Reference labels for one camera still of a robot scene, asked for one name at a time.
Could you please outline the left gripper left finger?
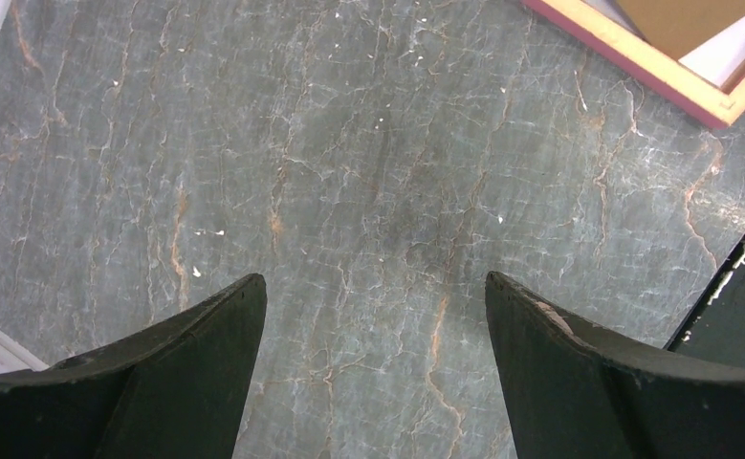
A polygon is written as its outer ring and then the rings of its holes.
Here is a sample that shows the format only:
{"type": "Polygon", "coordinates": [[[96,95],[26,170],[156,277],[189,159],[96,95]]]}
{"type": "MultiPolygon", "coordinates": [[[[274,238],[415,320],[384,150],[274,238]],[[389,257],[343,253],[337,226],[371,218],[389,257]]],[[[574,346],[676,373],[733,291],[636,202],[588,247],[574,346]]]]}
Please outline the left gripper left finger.
{"type": "Polygon", "coordinates": [[[266,282],[41,371],[0,374],[0,458],[229,458],[262,339],[266,282]]]}

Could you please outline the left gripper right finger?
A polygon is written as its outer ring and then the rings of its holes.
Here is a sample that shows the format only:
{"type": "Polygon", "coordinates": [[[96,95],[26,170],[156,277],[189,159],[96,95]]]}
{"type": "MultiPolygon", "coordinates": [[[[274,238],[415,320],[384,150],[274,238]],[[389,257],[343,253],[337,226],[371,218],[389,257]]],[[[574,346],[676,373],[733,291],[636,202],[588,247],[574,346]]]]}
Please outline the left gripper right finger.
{"type": "Polygon", "coordinates": [[[657,348],[504,273],[489,333],[521,458],[745,458],[745,369],[657,348]]]}

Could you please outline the pink wooden picture frame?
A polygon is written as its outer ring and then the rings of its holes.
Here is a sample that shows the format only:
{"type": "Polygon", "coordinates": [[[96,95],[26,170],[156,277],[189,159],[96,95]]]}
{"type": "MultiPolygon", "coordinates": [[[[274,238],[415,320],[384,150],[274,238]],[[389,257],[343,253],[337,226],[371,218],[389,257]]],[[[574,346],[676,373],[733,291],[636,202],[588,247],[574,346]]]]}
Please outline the pink wooden picture frame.
{"type": "Polygon", "coordinates": [[[723,89],[583,1],[524,4],[710,129],[728,128],[745,112],[745,63],[723,89]]]}

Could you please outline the brown cardboard backing board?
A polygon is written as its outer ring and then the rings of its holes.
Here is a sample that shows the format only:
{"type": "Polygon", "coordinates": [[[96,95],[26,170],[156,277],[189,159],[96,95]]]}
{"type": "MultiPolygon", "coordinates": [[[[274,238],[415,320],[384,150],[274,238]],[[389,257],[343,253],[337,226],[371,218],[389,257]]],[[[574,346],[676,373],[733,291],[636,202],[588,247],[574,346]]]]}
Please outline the brown cardboard backing board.
{"type": "Polygon", "coordinates": [[[651,46],[678,59],[745,16],[745,0],[618,0],[651,46]]]}

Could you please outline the coastal landscape photo board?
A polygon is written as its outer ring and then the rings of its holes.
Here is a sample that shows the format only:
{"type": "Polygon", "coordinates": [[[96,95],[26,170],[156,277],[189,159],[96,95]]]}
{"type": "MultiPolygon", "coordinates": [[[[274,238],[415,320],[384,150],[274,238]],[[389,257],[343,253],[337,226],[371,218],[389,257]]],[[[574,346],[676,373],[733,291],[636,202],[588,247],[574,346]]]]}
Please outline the coastal landscape photo board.
{"type": "Polygon", "coordinates": [[[679,63],[730,93],[745,76],[745,15],[681,57],[679,63]]]}

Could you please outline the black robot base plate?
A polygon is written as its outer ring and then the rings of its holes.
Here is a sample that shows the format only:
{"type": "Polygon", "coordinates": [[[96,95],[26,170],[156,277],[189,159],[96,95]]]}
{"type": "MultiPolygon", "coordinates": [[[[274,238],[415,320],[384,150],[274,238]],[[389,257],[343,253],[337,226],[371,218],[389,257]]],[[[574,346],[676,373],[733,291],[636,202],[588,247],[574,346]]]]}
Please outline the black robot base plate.
{"type": "Polygon", "coordinates": [[[666,349],[745,368],[745,233],[668,340],[666,349]]]}

